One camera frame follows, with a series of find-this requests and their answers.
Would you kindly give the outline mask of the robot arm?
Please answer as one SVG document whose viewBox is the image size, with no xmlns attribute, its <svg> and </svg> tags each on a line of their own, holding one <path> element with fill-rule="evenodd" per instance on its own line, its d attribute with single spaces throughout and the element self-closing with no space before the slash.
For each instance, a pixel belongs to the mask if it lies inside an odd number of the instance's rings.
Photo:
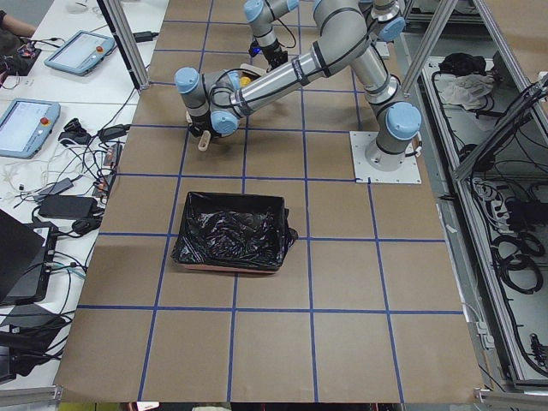
<svg viewBox="0 0 548 411">
<path fill-rule="evenodd" d="M 273 22 L 297 9 L 296 1 L 247 1 L 243 6 L 253 39 L 271 65 L 270 70 L 246 86 L 238 69 L 201 74 L 195 68 L 176 71 L 193 135 L 213 137 L 233 134 L 243 117 L 307 86 L 350 67 L 360 80 L 379 131 L 371 144 L 389 156 L 405 153 L 421 125 L 421 114 L 402 96 L 401 84 L 386 68 L 372 39 L 394 39 L 405 27 L 397 1 L 317 1 L 313 19 L 319 38 L 309 51 L 289 58 L 274 32 Z"/>
<path fill-rule="evenodd" d="M 399 1 L 358 1 L 369 32 L 373 32 L 373 41 L 393 41 L 406 25 Z M 268 71 L 276 69 L 288 60 L 287 46 L 281 45 L 274 32 L 273 23 L 297 9 L 298 1 L 250 0 L 243 5 L 247 24 L 252 30 L 252 43 L 248 53 L 255 57 L 260 52 L 268 62 Z"/>
</svg>

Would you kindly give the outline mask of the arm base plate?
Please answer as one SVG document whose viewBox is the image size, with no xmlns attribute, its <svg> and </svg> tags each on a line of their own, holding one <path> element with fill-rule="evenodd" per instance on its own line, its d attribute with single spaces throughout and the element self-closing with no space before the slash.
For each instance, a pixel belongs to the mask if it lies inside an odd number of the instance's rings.
<svg viewBox="0 0 548 411">
<path fill-rule="evenodd" d="M 354 180 L 373 184 L 421 184 L 420 171 L 411 144 L 405 153 L 387 154 L 377 146 L 377 132 L 351 131 L 350 148 Z"/>
</svg>

